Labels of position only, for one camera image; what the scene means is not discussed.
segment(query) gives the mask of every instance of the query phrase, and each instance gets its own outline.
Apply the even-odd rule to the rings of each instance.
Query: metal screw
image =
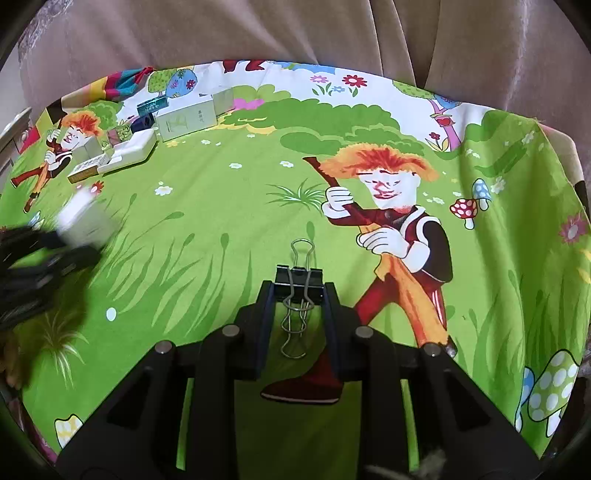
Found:
[[[437,356],[441,353],[441,347],[436,343],[425,343],[423,350],[428,356]]]
[[[226,325],[222,329],[222,334],[226,337],[235,337],[239,333],[240,333],[240,327],[234,323],[231,323],[230,325]]]
[[[154,350],[158,353],[168,353],[173,348],[173,343],[169,340],[162,340],[154,345]]]
[[[355,335],[357,335],[359,338],[371,338],[373,334],[374,329],[366,327],[365,325],[362,325],[361,327],[357,327],[355,329]]]

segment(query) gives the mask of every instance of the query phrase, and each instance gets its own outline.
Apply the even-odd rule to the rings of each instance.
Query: pink tree trunk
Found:
[[[450,123],[449,125],[440,125],[441,128],[443,128],[443,130],[445,131],[446,135],[447,135],[447,141],[449,142],[449,149],[450,151],[454,151],[457,147],[460,146],[460,137],[457,136],[456,130],[453,128],[454,122],[451,118],[449,118],[448,116],[443,115],[446,111],[447,108],[441,108],[439,107],[439,105],[435,102],[435,100],[432,99],[428,99],[429,102],[431,103],[431,105],[433,106],[433,111],[435,113],[435,115],[433,116],[433,118],[435,119],[435,121],[439,124],[440,119],[445,119],[446,121],[449,120]]]

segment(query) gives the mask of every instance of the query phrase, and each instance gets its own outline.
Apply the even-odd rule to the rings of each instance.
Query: white object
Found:
[[[77,181],[98,175],[99,168],[106,165],[110,159],[109,154],[104,152],[97,157],[86,160],[74,167],[74,170],[68,175],[68,180],[70,180],[70,183],[76,183]]]
[[[107,173],[119,168],[143,162],[156,144],[156,133],[151,128],[134,133],[127,142],[114,146],[111,161],[97,168],[98,173]]]
[[[72,157],[76,163],[81,163],[86,160],[90,160],[93,157],[99,156],[103,153],[100,147],[98,139],[91,135],[86,137],[73,151]]]
[[[79,190],[57,214],[57,233],[71,247],[101,248],[115,229],[115,222],[95,202],[95,195],[86,189]]]

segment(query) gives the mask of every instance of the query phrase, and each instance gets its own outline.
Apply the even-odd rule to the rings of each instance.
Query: white box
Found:
[[[163,141],[180,137],[217,124],[211,95],[185,95],[156,113],[158,133]]]
[[[103,153],[100,147],[99,140],[92,135],[86,137],[74,150],[72,150],[72,158],[76,163],[81,163],[97,157]]]

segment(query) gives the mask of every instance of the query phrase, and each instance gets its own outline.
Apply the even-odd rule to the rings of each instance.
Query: cartoon boy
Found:
[[[418,346],[440,343],[455,355],[441,294],[442,285],[453,276],[449,243],[440,221],[417,205],[421,179],[435,180],[437,172],[424,158],[373,144],[342,148],[319,170],[334,179],[359,179],[376,205],[362,209],[341,186],[328,188],[322,205],[330,223],[358,226],[357,244],[381,257],[376,278],[355,305],[362,324],[396,303],[406,312]],[[338,401],[341,391],[342,383],[333,375],[324,351],[302,377],[271,384],[261,395],[292,403],[330,404]]]
[[[12,185],[17,188],[26,179],[37,176],[37,182],[25,204],[25,213],[31,210],[33,202],[39,197],[47,182],[56,178],[68,166],[72,159],[72,150],[86,137],[100,133],[99,123],[100,119],[90,111],[68,113],[60,122],[61,126],[67,128],[62,141],[57,142],[59,128],[47,136],[48,149],[42,165],[11,179]]]

